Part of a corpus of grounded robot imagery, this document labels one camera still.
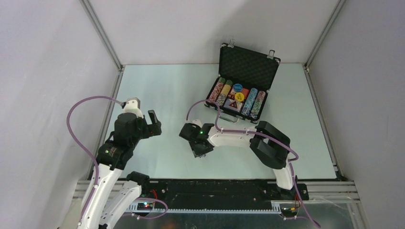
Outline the blue playing card deck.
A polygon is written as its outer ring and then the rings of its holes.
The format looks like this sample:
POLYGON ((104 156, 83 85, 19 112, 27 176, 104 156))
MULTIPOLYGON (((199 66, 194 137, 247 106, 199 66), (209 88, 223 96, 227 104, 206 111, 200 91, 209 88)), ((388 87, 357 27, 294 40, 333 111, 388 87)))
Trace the blue playing card deck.
POLYGON ((242 107, 243 107, 243 103, 239 102, 237 100, 233 100, 233 99, 226 99, 225 103, 224 103, 224 108, 235 111, 235 112, 240 112, 242 107))

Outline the all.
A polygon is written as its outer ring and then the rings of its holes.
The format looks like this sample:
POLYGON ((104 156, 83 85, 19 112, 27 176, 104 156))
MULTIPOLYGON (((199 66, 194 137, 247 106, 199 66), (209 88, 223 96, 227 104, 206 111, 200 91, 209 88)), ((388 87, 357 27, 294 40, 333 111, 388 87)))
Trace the all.
POLYGON ((234 110, 234 111, 237 111, 237 112, 240 111, 240 103, 238 101, 236 101, 236 100, 227 99, 225 101, 224 106, 227 109, 231 109, 231 110, 234 110))

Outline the yellow big blind button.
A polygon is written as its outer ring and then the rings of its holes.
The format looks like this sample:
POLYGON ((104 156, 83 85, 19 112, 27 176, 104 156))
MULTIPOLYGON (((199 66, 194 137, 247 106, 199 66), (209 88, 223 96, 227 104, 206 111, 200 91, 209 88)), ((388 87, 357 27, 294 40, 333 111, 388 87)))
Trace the yellow big blind button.
POLYGON ((236 93, 236 94, 234 95, 234 98, 235 98, 236 101, 242 102, 242 101, 245 99, 245 96, 244 96, 243 93, 238 92, 238 93, 236 93))

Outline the black poker set case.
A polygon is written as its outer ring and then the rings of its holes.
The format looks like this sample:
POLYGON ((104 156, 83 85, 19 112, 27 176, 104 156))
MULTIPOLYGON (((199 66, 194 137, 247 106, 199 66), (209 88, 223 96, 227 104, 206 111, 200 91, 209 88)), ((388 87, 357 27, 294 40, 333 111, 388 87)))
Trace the black poker set case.
POLYGON ((207 101, 205 105, 213 109, 220 108, 224 114, 233 116, 237 120, 246 120, 254 124, 258 123, 271 85, 281 63, 281 59, 275 57, 274 54, 274 50, 270 50, 267 54, 265 54, 236 46, 234 40, 230 40, 228 43, 222 43, 220 47, 218 76, 206 97, 207 101), (249 89, 249 91, 252 88, 256 88, 258 92, 266 92, 257 118, 251 118, 250 114, 242 115, 241 111, 238 113, 226 109, 224 108, 224 105, 219 106, 216 101, 208 99, 212 89, 220 77, 223 77, 225 81, 233 81, 233 85, 239 83, 243 86, 243 88, 249 89))

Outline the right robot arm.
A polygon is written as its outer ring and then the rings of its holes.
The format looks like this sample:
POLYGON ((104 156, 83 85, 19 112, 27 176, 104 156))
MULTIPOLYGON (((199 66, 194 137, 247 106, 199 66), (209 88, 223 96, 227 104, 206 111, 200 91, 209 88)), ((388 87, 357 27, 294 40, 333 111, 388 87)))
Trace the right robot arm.
POLYGON ((260 121, 244 129, 225 129, 196 119, 186 121, 179 136, 189 142, 195 157, 206 155, 216 147, 249 148, 263 165, 273 170, 281 198, 291 199, 297 193, 291 162, 299 156, 290 147, 290 139, 269 122, 260 121))

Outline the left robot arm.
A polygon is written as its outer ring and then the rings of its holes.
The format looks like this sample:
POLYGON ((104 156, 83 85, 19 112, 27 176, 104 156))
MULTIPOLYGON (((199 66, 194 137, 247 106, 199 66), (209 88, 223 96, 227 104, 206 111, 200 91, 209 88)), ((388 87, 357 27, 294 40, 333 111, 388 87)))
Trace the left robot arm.
POLYGON ((161 122, 154 110, 148 111, 152 121, 148 124, 138 98, 129 98, 120 105, 123 112, 114 130, 92 158, 94 172, 81 207, 79 229, 112 229, 134 200, 147 198, 151 192, 149 176, 131 172, 118 195, 108 201, 139 141, 161 135, 161 122))

